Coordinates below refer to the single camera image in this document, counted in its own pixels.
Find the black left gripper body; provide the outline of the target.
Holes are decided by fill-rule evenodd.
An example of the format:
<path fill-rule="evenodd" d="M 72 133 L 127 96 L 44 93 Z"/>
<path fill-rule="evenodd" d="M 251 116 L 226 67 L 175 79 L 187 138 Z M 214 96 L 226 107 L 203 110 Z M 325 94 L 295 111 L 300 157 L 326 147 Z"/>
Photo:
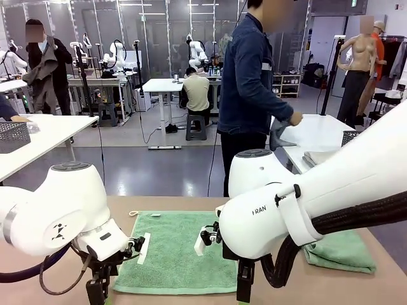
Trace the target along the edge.
<path fill-rule="evenodd" d="M 122 251 L 116 252 L 104 261 L 99 261 L 95 257 L 91 257 L 88 268 L 92 271 L 92 278 L 89 282 L 96 280 L 109 282 L 110 277 L 118 276 L 118 268 L 124 258 L 125 254 Z"/>

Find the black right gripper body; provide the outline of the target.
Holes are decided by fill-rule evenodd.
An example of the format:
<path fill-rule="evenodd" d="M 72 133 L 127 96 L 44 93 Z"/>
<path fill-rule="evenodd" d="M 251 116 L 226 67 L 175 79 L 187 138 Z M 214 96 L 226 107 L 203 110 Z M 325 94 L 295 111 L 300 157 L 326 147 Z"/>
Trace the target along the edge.
<path fill-rule="evenodd" d="M 238 262 L 238 276 L 254 276 L 255 260 L 239 257 L 229 249 L 226 243 L 223 243 L 222 246 L 223 258 Z"/>

